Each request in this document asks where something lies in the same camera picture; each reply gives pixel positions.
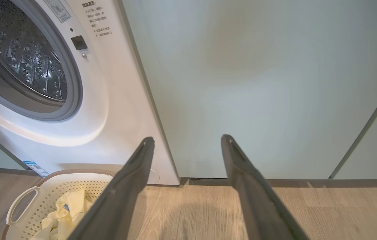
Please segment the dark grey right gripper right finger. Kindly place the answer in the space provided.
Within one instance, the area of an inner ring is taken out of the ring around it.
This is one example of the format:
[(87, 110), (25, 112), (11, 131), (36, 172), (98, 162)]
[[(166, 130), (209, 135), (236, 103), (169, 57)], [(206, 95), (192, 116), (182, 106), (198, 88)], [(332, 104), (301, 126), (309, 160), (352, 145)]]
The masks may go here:
[(225, 171), (237, 191), (250, 240), (307, 240), (308, 236), (231, 135), (222, 135)]

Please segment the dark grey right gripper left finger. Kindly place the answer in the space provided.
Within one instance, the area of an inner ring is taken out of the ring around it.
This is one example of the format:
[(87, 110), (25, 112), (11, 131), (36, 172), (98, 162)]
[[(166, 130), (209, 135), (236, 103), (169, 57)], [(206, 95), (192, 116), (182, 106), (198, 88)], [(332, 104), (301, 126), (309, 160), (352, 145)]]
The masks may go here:
[(68, 239), (127, 239), (137, 197), (148, 182), (154, 150), (154, 139), (144, 138)]

